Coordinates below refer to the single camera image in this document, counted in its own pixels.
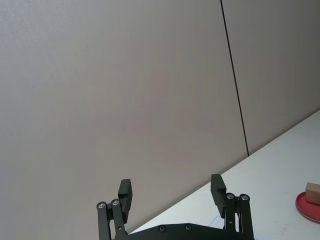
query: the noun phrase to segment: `small wooden cube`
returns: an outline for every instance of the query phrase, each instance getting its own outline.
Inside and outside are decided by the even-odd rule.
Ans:
[[[309,203],[320,205],[320,185],[308,182],[305,187],[306,200]]]

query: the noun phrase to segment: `red bowl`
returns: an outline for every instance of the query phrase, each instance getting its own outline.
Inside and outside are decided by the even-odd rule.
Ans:
[[[320,224],[320,205],[308,202],[305,191],[296,197],[295,206],[306,219]]]

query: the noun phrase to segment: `gray wall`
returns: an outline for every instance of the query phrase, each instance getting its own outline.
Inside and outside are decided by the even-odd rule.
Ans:
[[[0,10],[0,238],[128,229],[246,156],[219,1],[8,0]]]
[[[320,1],[223,0],[250,153],[320,109]]]

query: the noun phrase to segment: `white tabletop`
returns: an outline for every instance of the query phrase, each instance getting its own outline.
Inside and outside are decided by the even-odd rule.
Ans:
[[[222,178],[227,192],[250,196],[258,240],[320,240],[320,224],[302,217],[295,206],[307,182],[320,183],[320,111],[223,173]],[[135,232],[177,223],[217,227],[218,215],[208,183]]]

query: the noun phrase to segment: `metal linkage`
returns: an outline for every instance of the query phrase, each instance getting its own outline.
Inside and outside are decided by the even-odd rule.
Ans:
[[[226,185],[219,174],[211,176],[211,194],[224,219],[224,228],[201,226],[191,223],[167,224],[128,234],[125,224],[132,202],[130,179],[121,181],[118,198],[106,203],[99,202],[99,240],[112,240],[110,221],[114,220],[115,240],[253,240],[254,233],[250,212],[250,197],[246,194],[235,196],[227,193]],[[236,231],[235,214],[238,214],[239,232]]]

